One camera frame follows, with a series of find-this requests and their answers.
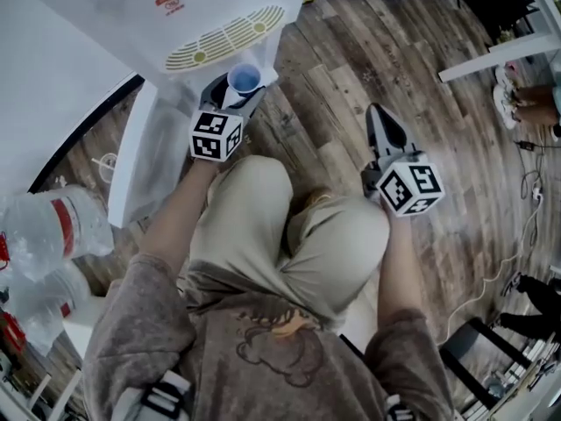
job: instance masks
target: sweatshirt sleeve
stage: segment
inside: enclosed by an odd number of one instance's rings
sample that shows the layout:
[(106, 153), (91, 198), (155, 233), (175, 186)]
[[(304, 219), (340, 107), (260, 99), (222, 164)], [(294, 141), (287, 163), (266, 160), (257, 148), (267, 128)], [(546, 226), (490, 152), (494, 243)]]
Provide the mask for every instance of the sweatshirt sleeve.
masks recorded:
[(167, 264), (143, 254), (132, 258), (124, 279), (110, 286), (84, 359), (90, 418), (110, 419), (125, 389), (158, 381), (194, 339)]
[(366, 365), (389, 395), (399, 395), (420, 419), (453, 419), (444, 364), (419, 310), (402, 310), (380, 329), (365, 353)]

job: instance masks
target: white cable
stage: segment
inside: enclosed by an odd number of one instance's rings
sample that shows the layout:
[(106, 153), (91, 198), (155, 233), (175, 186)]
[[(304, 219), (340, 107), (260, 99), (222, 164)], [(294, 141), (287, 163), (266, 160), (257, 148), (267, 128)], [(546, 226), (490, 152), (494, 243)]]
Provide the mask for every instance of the white cable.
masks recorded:
[(509, 257), (508, 259), (501, 260), (501, 264), (499, 266), (499, 272), (496, 274), (496, 276), (493, 279), (483, 278), (483, 289), (481, 290), (481, 293), (479, 294), (478, 297), (470, 299), (470, 300), (466, 301), (465, 303), (461, 304), (460, 306), (457, 307), (457, 309), (455, 309), (450, 314), (450, 316), (448, 317), (448, 323), (447, 323), (447, 327), (446, 327), (446, 339), (444, 341), (440, 342), (440, 343), (437, 343), (438, 346), (443, 345), (450, 338), (450, 323), (451, 323), (452, 319), (454, 318), (454, 315), (456, 315), (460, 310), (462, 310), (464, 307), (466, 307), (467, 304), (471, 304), (471, 303), (475, 303), (476, 301), (479, 301), (483, 297), (483, 295), (485, 295), (485, 290), (486, 290), (487, 283), (488, 282), (495, 282), (501, 276), (502, 266), (506, 262), (510, 262), (510, 261), (516, 259), (517, 257), (519, 257), (524, 252), (524, 239), (526, 238), (526, 231), (528, 230), (529, 223), (536, 216), (540, 207), (542, 207), (542, 202), (543, 202), (543, 196), (540, 197), (539, 203), (537, 204), (536, 209), (532, 212), (532, 215), (530, 215), (528, 217), (528, 219), (526, 220), (526, 225), (524, 226), (524, 229), (522, 231), (522, 238), (520, 240), (520, 243), (518, 244), (519, 251), (517, 251), (514, 256)]

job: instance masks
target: vent grille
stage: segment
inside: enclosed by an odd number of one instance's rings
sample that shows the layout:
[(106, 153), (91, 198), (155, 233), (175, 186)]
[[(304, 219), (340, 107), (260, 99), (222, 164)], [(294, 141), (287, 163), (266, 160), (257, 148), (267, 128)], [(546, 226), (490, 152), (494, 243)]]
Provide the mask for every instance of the vent grille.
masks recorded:
[(166, 60), (166, 71), (184, 72), (220, 61), (258, 42), (282, 21), (280, 6), (267, 6), (246, 17), (203, 34), (195, 42), (180, 46)]

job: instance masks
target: black chair leg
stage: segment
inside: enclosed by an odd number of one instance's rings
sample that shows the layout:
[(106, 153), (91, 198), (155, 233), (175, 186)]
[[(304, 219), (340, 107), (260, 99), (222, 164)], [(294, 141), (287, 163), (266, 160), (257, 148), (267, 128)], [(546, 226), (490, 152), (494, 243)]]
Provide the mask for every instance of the black chair leg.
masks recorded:
[(454, 373), (462, 383), (464, 383), (467, 389), (469, 389), (473, 395), (489, 410), (497, 404), (497, 399), (491, 395), (491, 393), (489, 393), (485, 387), (483, 387), (483, 385), (481, 385), (449, 351), (441, 349), (440, 357), (442, 358), (444, 365), (446, 365), (446, 367), (448, 367), (450, 371)]
[(486, 337), (491, 343), (497, 346), (503, 353), (514, 360), (516, 363), (525, 368), (529, 368), (532, 361), (529, 360), (522, 352), (518, 351), (514, 346), (508, 343), (498, 333), (494, 332), (489, 326), (481, 321), (481, 318), (472, 318), (468, 321), (470, 326)]

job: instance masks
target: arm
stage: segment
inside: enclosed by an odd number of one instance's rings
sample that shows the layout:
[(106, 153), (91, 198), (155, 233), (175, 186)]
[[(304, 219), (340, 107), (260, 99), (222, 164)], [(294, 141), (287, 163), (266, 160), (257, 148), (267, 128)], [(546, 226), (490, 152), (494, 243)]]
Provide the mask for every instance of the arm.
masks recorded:
[(365, 363), (389, 395), (417, 419), (452, 419), (451, 393), (437, 346), (421, 312), (421, 271), (408, 218), (386, 210), (390, 236), (380, 269), (378, 331)]
[(193, 232), (217, 171), (216, 162), (195, 161), (140, 242), (140, 253), (162, 259), (174, 275), (179, 274), (188, 257)]
[(176, 278), (217, 165), (196, 161), (156, 215), (124, 279), (111, 284), (83, 362), (90, 418), (109, 419), (123, 391), (175, 366), (195, 338)]
[(391, 210), (386, 213), (390, 234), (380, 268), (379, 328), (388, 325), (401, 310), (423, 307), (421, 270), (413, 248), (411, 223), (408, 218), (397, 218)]

